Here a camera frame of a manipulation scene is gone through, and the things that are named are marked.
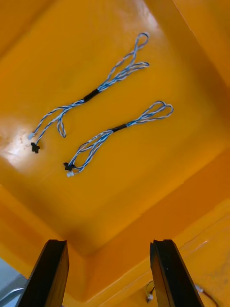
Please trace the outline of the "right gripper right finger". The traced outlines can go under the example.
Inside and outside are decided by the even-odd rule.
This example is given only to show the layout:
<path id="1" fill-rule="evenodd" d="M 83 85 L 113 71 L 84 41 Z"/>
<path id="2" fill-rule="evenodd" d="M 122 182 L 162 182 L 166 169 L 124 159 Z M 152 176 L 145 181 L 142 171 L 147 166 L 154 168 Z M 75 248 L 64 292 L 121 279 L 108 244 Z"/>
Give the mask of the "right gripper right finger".
<path id="1" fill-rule="evenodd" d="M 150 267 L 158 306 L 202 307 L 204 305 L 172 240 L 154 240 L 150 244 Z"/>

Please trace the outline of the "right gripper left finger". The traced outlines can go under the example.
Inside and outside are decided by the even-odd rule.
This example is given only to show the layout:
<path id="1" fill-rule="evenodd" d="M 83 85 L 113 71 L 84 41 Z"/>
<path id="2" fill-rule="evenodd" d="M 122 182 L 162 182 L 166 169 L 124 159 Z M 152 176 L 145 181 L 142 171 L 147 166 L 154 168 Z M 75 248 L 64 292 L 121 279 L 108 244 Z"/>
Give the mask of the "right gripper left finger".
<path id="1" fill-rule="evenodd" d="M 17 302 L 18 307 L 61 307 L 69 273 L 67 241 L 49 240 Z"/>

